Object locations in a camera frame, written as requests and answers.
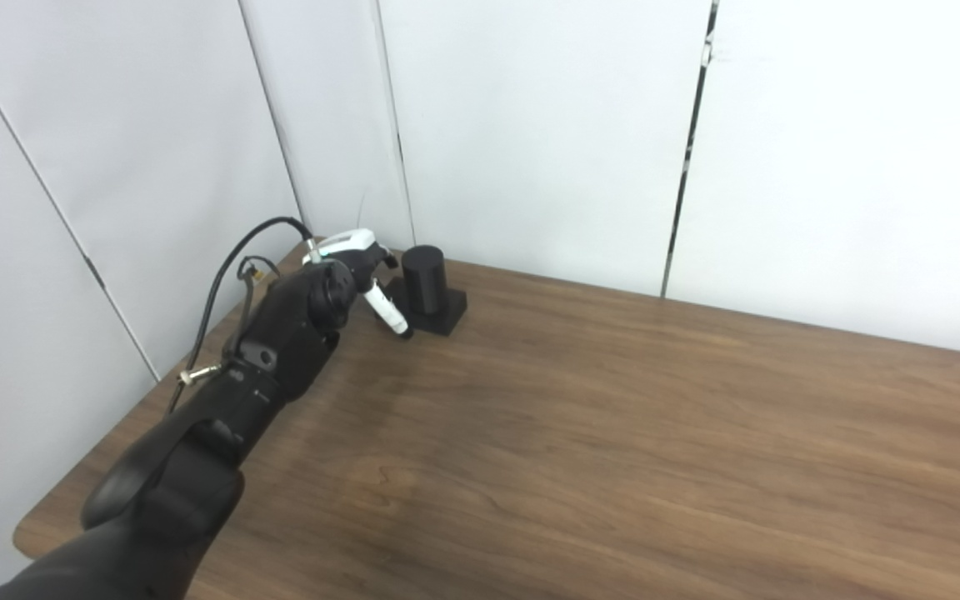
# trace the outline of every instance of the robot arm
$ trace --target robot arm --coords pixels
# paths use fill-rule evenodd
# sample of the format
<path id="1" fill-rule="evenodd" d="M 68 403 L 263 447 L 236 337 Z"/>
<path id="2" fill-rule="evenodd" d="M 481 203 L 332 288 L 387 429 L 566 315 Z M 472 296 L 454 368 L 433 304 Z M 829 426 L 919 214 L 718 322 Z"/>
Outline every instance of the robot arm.
<path id="1" fill-rule="evenodd" d="M 209 379 L 189 402 L 118 459 L 85 502 L 84 533 L 1 586 L 0 600 L 187 595 L 199 562 L 243 495 L 243 460 L 321 372 L 358 294 L 378 289 L 378 262 L 393 261 L 374 239 L 363 250 L 314 254 L 316 262 L 305 261 L 270 285 L 239 341 L 226 345 L 221 364 L 203 369 Z M 396 323 L 393 314 L 388 323 Z"/>

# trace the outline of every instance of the metal connector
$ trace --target metal connector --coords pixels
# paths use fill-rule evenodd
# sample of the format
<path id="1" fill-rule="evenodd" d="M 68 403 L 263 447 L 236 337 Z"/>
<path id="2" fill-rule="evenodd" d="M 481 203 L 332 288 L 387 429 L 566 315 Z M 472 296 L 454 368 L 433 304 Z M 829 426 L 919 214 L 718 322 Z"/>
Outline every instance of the metal connector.
<path id="1" fill-rule="evenodd" d="M 218 371 L 221 371 L 221 365 L 203 366 L 203 368 L 197 368 L 194 371 L 181 371 L 179 379 L 183 382 L 184 387 L 191 387 L 198 380 L 206 379 Z"/>

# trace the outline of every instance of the black cylindrical object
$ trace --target black cylindrical object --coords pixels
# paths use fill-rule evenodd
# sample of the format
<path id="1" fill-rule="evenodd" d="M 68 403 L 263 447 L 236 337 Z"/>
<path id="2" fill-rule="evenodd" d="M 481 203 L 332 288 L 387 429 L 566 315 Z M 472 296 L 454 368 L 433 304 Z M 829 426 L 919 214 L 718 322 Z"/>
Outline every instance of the black cylindrical object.
<path id="1" fill-rule="evenodd" d="M 447 269 L 443 251 L 416 246 L 402 255 L 402 275 L 407 284 L 410 311 L 434 315 L 447 307 Z"/>

